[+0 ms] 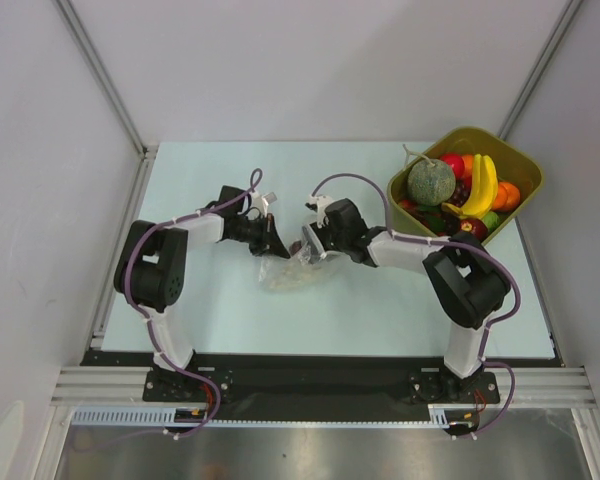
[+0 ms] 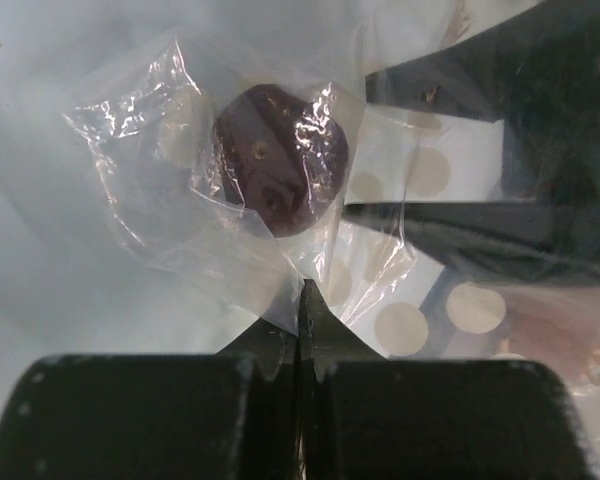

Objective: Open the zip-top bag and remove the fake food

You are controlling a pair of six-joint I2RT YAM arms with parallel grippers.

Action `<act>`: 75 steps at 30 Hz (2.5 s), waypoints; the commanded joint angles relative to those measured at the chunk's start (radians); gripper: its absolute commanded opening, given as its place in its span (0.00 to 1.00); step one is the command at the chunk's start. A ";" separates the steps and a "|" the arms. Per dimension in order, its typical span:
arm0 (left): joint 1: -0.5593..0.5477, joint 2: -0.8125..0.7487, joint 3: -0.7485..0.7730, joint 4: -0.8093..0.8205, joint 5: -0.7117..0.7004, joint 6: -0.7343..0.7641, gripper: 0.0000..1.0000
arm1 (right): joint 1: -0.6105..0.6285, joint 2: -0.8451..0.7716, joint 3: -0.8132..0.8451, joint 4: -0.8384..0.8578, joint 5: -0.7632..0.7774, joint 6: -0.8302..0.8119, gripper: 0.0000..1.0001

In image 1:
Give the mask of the yellow fake banana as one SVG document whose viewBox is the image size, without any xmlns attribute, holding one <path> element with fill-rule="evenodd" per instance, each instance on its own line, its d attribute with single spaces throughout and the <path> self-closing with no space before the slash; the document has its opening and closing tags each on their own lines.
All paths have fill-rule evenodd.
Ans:
<svg viewBox="0 0 600 480">
<path fill-rule="evenodd" d="M 491 210 L 498 193 L 495 164 L 488 155 L 474 156 L 472 188 L 468 200 L 461 207 L 461 218 L 482 218 Z"/>
</svg>

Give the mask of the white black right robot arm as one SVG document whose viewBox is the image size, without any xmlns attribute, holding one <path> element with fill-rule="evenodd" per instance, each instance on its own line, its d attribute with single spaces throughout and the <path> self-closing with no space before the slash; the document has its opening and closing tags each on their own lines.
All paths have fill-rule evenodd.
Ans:
<svg viewBox="0 0 600 480">
<path fill-rule="evenodd" d="M 369 227 L 349 199 L 313 196 L 307 207 L 316 213 L 309 239 L 319 259 L 344 254 L 356 264 L 425 275 L 452 323 L 444 366 L 459 379 L 482 367 L 485 322 L 501 308 L 512 279 L 474 235 L 425 238 Z"/>
</svg>

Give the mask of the green netted fake melon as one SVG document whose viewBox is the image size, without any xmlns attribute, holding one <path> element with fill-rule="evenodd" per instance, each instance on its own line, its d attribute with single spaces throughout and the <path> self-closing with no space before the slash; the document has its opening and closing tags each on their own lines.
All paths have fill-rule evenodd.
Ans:
<svg viewBox="0 0 600 480">
<path fill-rule="evenodd" d="M 410 150 L 406 154 L 406 192 L 417 204 L 435 207 L 446 202 L 454 193 L 456 177 L 453 169 L 444 161 Z"/>
</svg>

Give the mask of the dark red fake apple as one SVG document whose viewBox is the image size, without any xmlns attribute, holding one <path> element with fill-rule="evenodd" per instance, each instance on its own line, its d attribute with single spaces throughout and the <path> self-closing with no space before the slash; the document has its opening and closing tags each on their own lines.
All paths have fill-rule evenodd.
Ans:
<svg viewBox="0 0 600 480">
<path fill-rule="evenodd" d="M 460 229 L 464 232 L 470 233 L 480 241 L 484 240 L 488 234 L 489 229 L 484 222 L 477 218 L 466 218 L 460 222 Z"/>
</svg>

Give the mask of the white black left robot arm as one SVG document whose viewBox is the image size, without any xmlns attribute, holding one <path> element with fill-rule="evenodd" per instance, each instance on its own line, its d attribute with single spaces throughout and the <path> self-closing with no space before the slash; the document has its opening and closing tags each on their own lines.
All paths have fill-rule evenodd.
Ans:
<svg viewBox="0 0 600 480">
<path fill-rule="evenodd" d="M 158 367 L 183 370 L 194 357 L 194 347 L 170 312 L 183 291 L 191 249 L 231 240 L 247 245 L 255 257 L 291 257 L 270 212 L 276 200 L 274 193 L 223 186 L 217 200 L 192 214 L 162 223 L 131 224 L 114 289 L 146 324 Z"/>
</svg>

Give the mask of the clear zip top bag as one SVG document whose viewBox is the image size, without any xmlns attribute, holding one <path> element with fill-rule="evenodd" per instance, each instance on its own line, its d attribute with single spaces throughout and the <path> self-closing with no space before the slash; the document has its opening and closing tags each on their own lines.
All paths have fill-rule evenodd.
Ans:
<svg viewBox="0 0 600 480">
<path fill-rule="evenodd" d="M 262 259 L 259 283 L 264 289 L 287 292 L 317 285 L 338 273 L 348 260 L 343 253 L 324 250 L 313 224 L 305 223 L 297 240 L 302 242 L 302 248 L 290 259 Z"/>
</svg>

